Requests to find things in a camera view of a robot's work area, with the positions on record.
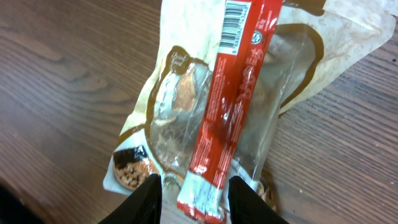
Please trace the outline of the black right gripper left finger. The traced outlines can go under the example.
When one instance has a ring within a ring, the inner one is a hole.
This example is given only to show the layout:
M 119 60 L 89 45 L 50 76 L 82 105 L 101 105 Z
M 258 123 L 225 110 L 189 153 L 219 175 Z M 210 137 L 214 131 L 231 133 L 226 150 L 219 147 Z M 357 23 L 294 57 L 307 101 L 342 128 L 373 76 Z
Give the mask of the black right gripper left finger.
M 159 224 L 161 213 L 161 178 L 158 174 L 151 174 L 99 224 Z

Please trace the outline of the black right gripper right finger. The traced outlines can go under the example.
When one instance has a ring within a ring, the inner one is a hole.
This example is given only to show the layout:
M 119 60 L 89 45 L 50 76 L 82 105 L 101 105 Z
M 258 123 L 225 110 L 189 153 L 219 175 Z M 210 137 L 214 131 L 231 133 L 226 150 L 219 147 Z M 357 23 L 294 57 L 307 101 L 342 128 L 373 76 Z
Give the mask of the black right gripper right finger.
M 228 201 L 232 224 L 289 224 L 239 176 L 229 180 Z

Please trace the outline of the red snack bar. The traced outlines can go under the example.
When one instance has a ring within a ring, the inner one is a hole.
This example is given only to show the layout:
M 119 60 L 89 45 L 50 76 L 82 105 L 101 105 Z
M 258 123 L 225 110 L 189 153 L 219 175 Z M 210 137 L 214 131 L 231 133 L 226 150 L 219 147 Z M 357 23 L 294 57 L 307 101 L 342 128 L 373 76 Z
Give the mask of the red snack bar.
M 220 46 L 177 208 L 205 223 L 224 220 L 220 200 L 282 0 L 227 1 Z

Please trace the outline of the beige cookie bag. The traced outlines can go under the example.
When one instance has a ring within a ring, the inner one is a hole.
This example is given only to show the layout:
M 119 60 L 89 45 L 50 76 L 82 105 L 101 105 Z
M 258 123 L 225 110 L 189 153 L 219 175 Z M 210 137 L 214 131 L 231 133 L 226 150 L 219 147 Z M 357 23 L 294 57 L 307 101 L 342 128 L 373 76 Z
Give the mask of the beige cookie bag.
M 151 174 L 162 184 L 161 219 L 196 221 L 177 208 L 220 46 L 227 1 L 164 1 L 155 69 L 127 117 L 103 181 L 130 196 Z M 278 118 L 315 95 L 394 32 L 396 1 L 282 1 L 228 170 L 220 209 L 231 223 L 229 180 L 265 201 L 261 170 Z

